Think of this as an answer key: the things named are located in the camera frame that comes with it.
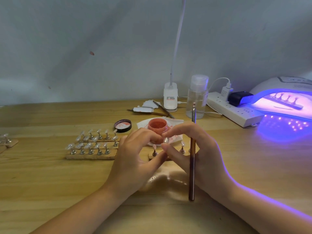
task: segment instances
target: plastic bottle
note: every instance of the plastic bottle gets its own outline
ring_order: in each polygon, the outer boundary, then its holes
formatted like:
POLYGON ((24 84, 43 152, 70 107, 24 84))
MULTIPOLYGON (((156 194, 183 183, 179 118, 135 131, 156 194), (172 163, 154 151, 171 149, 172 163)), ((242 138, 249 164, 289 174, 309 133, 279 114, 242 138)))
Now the plastic bottle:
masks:
POLYGON ((196 105, 196 119, 201 119, 204 116, 208 96, 208 81, 209 77, 206 75, 196 74, 192 76, 186 104, 187 117, 192 118, 193 103, 196 105))

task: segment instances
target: power strip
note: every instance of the power strip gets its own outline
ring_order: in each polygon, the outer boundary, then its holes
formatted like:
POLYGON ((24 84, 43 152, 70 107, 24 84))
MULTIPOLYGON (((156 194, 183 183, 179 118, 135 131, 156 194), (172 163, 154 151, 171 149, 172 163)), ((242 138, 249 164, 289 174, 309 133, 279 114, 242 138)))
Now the power strip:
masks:
POLYGON ((241 127, 256 125, 260 123, 263 115, 257 110, 250 108, 247 104, 235 107, 229 102, 220 99, 221 94, 212 92, 208 94, 207 105, 223 114, 241 127))

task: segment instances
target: label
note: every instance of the label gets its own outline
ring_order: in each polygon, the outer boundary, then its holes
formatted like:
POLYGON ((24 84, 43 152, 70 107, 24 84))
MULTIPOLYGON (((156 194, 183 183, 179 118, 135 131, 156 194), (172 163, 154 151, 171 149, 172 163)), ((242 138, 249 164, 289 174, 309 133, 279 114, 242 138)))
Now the label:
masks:
POLYGON ((208 93, 204 94, 204 97, 202 98, 202 107, 206 105, 208 98, 208 93))

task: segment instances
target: wooden table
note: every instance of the wooden table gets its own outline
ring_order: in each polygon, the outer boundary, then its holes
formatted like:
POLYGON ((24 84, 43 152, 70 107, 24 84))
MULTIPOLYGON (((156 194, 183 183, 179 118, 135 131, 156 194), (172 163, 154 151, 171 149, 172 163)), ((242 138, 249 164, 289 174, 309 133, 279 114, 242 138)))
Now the wooden table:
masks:
MULTIPOLYGON (((82 130, 110 129, 143 100, 26 104, 0 109, 0 133, 19 139, 0 155, 0 234, 28 233, 95 191, 113 161, 66 160, 65 146, 82 130)), ((181 106, 173 115, 190 120, 181 106)), ((197 120, 220 145, 236 181, 312 215, 312 136, 289 143, 264 139, 227 118, 197 120)), ((143 148, 147 160, 150 148, 143 148)), ((186 174, 165 162, 154 179, 119 207, 96 233, 254 233, 235 214, 196 190, 187 201, 186 174)))

